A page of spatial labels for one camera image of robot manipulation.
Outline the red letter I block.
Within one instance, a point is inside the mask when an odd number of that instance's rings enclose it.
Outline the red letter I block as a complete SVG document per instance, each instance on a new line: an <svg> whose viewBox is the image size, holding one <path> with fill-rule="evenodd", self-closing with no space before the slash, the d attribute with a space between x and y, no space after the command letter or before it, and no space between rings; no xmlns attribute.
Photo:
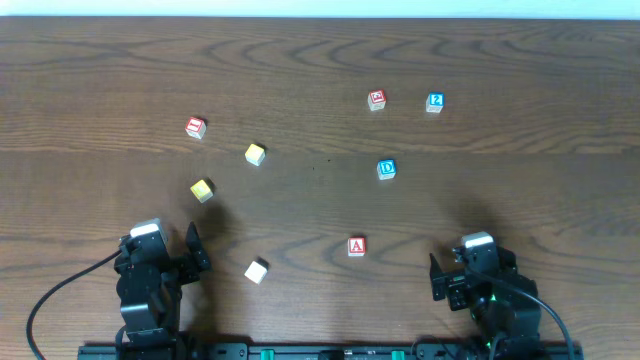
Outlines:
<svg viewBox="0 0 640 360"><path fill-rule="evenodd" d="M197 117L190 117L185 125L186 133L198 140L201 140L206 133L206 121Z"/></svg>

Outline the blue number 2 block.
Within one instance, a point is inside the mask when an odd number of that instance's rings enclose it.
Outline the blue number 2 block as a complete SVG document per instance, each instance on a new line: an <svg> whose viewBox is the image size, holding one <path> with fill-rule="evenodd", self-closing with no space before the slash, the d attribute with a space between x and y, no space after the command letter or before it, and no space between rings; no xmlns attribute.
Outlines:
<svg viewBox="0 0 640 360"><path fill-rule="evenodd" d="M440 92L431 92L426 100L425 110L428 113L440 113L445 106L445 96Z"/></svg>

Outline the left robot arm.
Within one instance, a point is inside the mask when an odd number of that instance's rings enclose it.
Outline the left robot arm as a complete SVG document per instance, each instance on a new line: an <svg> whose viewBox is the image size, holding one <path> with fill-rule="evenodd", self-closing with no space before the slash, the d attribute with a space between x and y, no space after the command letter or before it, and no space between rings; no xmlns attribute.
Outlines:
<svg viewBox="0 0 640 360"><path fill-rule="evenodd" d="M182 287L211 269L194 223L186 232L187 251L170 256L159 219L137 224L120 240L114 263L116 292L124 326L116 336L118 359L202 359L206 351L179 330Z"/></svg>

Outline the red letter A block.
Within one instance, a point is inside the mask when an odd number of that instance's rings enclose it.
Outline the red letter A block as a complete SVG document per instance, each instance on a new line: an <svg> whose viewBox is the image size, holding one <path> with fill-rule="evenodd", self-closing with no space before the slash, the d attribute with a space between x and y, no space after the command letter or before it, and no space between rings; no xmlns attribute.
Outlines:
<svg viewBox="0 0 640 360"><path fill-rule="evenodd" d="M347 241L347 254L350 257L359 257L366 254L366 238L351 237Z"/></svg>

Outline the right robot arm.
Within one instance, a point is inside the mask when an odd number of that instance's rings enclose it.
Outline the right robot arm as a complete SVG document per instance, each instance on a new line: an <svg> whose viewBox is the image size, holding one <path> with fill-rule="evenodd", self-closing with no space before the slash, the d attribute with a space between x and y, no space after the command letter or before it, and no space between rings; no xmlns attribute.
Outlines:
<svg viewBox="0 0 640 360"><path fill-rule="evenodd" d="M457 359L539 359L542 301L536 282L518 272L513 252L486 233L465 236L453 249L462 265L445 271L430 254L433 299L451 311L467 310L480 335L457 347Z"/></svg>

